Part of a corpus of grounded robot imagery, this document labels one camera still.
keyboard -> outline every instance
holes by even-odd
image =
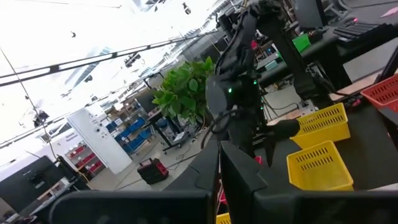
[[[391,25],[370,24],[360,21],[348,21],[339,25],[333,33],[339,36],[342,45],[358,45],[378,38],[388,32]]]

yellow plastic crate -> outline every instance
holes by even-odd
[[[231,224],[231,219],[229,218],[229,213],[217,215],[216,224]]]
[[[326,141],[287,156],[289,182],[302,190],[354,190],[335,144]]]
[[[300,131],[290,138],[302,149],[324,141],[339,141],[351,137],[343,103],[329,106],[297,119]]]

white panel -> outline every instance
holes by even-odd
[[[120,173],[132,162],[129,155],[113,139],[108,130],[104,126],[100,126],[101,123],[86,109],[71,114],[67,120],[114,174]]]

potted plant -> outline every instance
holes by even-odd
[[[205,62],[185,62],[171,70],[152,101],[158,104],[164,116],[179,115],[195,122],[210,123],[212,116],[206,105],[206,79],[214,73],[214,65],[208,57]]]

floor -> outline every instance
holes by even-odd
[[[344,67],[352,81],[365,77],[376,70],[384,67],[392,55],[398,39],[394,39],[346,64]],[[266,100],[273,108],[283,108],[291,103],[300,102],[292,86],[266,95]],[[288,106],[282,110],[269,111],[271,118],[285,114],[293,109],[295,105]],[[139,155],[132,156],[133,163],[118,175],[114,175],[109,169],[102,171],[91,182],[90,186],[98,190],[162,190],[177,178],[200,152],[200,141],[204,133],[201,133],[198,141],[190,144],[188,140],[182,147],[171,149],[167,155],[162,152],[164,146],[159,142],[160,137],[154,138],[150,144],[145,144],[139,151]],[[148,158],[158,158],[164,166],[169,169],[169,177],[158,184],[148,185],[137,173],[140,161]]]

